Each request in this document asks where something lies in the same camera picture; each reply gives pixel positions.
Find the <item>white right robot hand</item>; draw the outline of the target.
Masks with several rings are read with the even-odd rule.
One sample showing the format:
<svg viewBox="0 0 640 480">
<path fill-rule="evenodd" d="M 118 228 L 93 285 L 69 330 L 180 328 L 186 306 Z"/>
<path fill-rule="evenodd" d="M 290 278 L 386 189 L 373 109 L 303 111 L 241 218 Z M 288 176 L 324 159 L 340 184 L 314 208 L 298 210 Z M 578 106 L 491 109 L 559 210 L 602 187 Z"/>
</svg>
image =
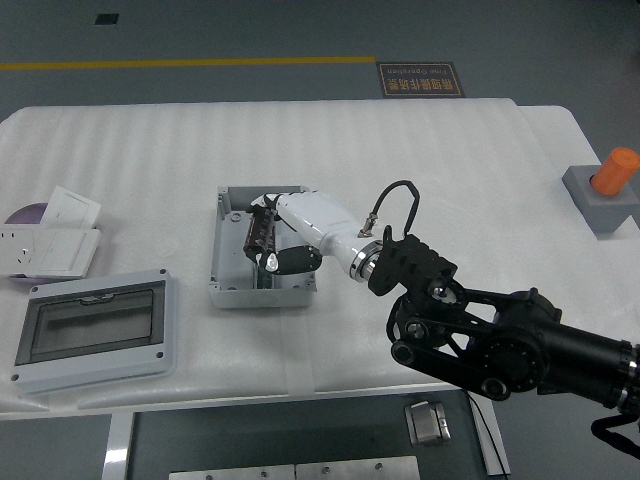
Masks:
<svg viewBox="0 0 640 480">
<path fill-rule="evenodd" d="M 382 241 L 371 233 L 374 215 L 359 223 L 323 192 L 267 193 L 251 202 L 249 213 L 245 254 L 274 275 L 315 271 L 325 257 L 333 257 L 351 279 L 365 282 L 382 250 Z M 302 243 L 279 250 L 275 241 L 279 222 L 298 234 Z"/>
</svg>

